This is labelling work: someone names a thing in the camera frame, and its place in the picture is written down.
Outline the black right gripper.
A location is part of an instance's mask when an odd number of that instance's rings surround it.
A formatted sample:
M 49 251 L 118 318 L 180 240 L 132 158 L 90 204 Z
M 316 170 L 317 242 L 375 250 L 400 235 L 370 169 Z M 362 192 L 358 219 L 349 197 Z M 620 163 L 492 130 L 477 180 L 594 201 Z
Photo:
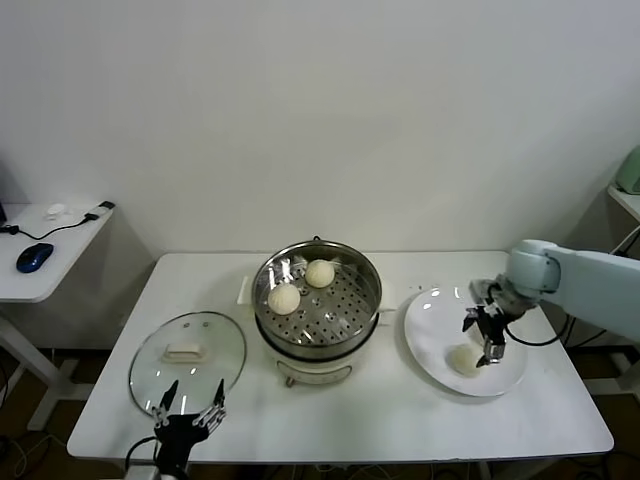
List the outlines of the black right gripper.
M 469 307 L 463 319 L 462 331 L 467 332 L 475 327 L 484 339 L 482 355 L 477 367 L 499 364 L 504 356 L 505 338 L 504 312 L 496 303 Z

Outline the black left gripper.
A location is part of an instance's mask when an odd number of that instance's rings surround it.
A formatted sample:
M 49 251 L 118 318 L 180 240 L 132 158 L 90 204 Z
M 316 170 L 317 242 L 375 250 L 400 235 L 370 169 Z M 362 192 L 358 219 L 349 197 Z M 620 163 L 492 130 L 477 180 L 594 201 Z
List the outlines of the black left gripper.
M 177 393 L 175 380 L 163 393 L 158 406 L 151 410 L 154 433 L 160 443 L 155 465 L 160 471 L 185 471 L 192 448 L 206 440 L 226 417 L 225 381 L 220 380 L 213 402 L 198 416 L 170 415 L 169 410 Z

